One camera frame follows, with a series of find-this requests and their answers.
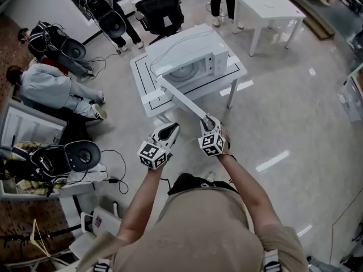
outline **wrist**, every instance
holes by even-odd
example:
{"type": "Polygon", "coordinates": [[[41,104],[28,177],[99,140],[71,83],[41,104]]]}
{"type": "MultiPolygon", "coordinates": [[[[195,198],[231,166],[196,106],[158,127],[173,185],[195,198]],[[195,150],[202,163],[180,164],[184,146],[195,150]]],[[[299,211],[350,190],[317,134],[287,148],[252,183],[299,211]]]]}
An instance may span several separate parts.
{"type": "Polygon", "coordinates": [[[228,160],[237,161],[236,158],[229,152],[223,152],[222,154],[217,155],[217,158],[221,163],[228,160]]]}

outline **chair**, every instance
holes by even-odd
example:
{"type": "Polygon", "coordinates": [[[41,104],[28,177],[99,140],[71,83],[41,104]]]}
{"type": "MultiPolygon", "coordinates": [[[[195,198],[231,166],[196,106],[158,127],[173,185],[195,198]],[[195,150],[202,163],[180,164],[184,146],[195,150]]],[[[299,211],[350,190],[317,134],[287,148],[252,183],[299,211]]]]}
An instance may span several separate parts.
{"type": "Polygon", "coordinates": [[[150,44],[176,34],[184,22],[179,0],[142,0],[136,9],[143,15],[139,21],[144,29],[159,35],[150,44]]]}
{"type": "Polygon", "coordinates": [[[101,231],[109,232],[116,236],[121,225],[121,218],[117,214],[117,203],[113,203],[113,214],[104,210],[101,207],[96,207],[93,211],[93,215],[81,212],[81,229],[82,235],[76,239],[69,249],[78,258],[86,254],[87,250],[92,247],[94,240],[101,231]],[[92,232],[86,231],[86,216],[92,218],[92,232]]]}

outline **beige t-shirt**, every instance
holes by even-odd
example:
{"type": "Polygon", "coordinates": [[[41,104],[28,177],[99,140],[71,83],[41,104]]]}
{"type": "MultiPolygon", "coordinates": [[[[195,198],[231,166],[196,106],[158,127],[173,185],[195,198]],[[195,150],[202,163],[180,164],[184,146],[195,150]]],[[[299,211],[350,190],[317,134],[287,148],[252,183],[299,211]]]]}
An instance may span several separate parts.
{"type": "Polygon", "coordinates": [[[237,193],[201,188],[170,196],[154,228],[131,245],[109,233],[98,236],[77,271],[113,255],[114,272],[258,272],[264,250],[275,249],[290,272],[307,271],[294,229],[270,225],[255,235],[237,193]]]}

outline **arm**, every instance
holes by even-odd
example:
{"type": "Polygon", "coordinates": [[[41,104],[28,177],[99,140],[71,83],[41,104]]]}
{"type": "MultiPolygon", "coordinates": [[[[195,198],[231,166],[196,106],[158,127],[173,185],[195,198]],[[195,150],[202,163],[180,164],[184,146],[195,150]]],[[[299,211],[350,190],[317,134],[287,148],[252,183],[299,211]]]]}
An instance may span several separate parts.
{"type": "MultiPolygon", "coordinates": [[[[223,136],[229,141],[228,134],[223,134],[223,136]]],[[[227,145],[225,144],[224,152],[228,152],[227,145]]],[[[281,226],[267,193],[249,172],[230,155],[218,155],[218,159],[233,180],[240,197],[246,205],[254,223],[255,231],[258,232],[258,230],[269,224],[281,226]]]]}
{"type": "Polygon", "coordinates": [[[121,223],[117,238],[132,244],[143,235],[157,194],[163,166],[149,169],[121,223]]]}

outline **office chair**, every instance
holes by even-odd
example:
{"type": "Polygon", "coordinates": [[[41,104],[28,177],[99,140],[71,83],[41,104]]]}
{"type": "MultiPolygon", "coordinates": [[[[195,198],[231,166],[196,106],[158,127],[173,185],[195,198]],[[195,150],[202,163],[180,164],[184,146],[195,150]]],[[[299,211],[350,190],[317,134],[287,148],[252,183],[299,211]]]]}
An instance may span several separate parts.
{"type": "Polygon", "coordinates": [[[144,29],[159,35],[150,44],[176,34],[184,22],[179,0],[142,0],[136,3],[136,9],[143,15],[138,20],[144,29]]]}

